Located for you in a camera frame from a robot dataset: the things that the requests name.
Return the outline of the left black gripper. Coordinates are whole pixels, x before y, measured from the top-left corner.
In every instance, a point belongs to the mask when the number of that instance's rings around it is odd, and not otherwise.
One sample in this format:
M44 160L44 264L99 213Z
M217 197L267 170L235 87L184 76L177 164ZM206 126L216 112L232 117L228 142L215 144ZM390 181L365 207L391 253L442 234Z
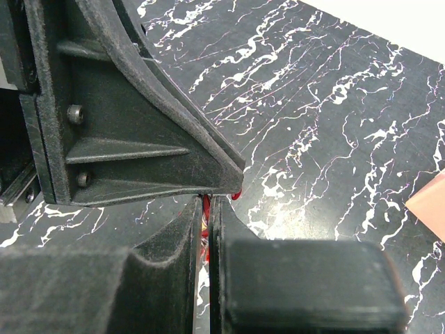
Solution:
M23 1L1 2L1 222L18 223L40 192L20 99L38 90Z

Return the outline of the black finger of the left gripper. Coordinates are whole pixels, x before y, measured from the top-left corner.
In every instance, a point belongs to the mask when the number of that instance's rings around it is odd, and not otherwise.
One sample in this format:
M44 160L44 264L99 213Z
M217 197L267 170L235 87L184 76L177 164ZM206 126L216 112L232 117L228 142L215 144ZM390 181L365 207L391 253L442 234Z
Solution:
M39 88L22 97L51 204L241 190L244 158L149 52L131 1L26 1Z

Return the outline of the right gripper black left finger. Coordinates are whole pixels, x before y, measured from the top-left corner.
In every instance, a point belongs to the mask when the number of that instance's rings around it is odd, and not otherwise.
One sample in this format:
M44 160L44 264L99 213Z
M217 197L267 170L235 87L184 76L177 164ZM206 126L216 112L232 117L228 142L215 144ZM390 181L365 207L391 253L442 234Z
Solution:
M1 252L2 333L192 333L202 199L134 248Z

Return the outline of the red carabiner keyring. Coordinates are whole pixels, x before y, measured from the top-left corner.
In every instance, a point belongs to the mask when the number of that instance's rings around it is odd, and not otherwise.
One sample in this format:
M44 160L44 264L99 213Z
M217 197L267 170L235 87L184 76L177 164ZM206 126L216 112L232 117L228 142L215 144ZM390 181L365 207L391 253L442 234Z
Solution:
M226 244L249 234L247 226L238 218L227 196L202 196L201 258L212 268L220 268L225 261Z

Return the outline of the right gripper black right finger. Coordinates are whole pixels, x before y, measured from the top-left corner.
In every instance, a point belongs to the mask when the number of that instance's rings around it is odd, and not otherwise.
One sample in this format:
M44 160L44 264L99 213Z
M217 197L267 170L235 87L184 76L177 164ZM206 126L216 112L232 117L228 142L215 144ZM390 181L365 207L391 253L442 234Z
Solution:
M260 239L228 199L208 204L212 333L404 333L398 275L359 241Z

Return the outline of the peach desk organizer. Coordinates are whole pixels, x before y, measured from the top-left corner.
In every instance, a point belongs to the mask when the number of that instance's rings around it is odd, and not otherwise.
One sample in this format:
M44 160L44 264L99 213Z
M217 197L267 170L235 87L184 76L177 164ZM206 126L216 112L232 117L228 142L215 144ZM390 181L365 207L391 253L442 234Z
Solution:
M441 170L427 185L415 193L406 207L441 241L444 241L444 170Z

